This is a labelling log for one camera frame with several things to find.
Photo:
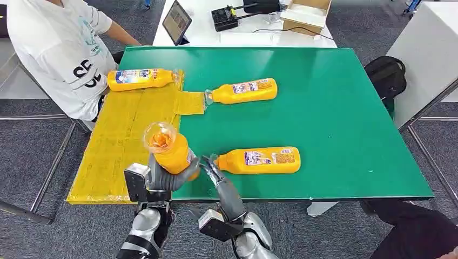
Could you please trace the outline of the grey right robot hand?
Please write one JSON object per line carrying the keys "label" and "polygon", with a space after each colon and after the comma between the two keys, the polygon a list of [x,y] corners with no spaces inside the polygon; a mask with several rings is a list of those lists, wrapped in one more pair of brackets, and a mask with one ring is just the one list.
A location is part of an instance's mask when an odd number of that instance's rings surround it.
{"label": "grey right robot hand", "polygon": [[220,208],[228,222],[233,222],[246,214],[246,208],[238,190],[225,174],[207,156],[201,157],[201,168],[207,173],[213,182],[220,200]]}

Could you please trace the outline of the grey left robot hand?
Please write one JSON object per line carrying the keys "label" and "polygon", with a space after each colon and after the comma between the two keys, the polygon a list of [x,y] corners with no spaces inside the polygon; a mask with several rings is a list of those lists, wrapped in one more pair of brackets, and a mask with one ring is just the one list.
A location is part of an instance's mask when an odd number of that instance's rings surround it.
{"label": "grey left robot hand", "polygon": [[187,182],[196,172],[200,171],[200,159],[193,158],[190,165],[178,174],[171,174],[159,163],[156,162],[154,155],[150,155],[148,167],[150,173],[147,177],[150,190],[177,191]]}

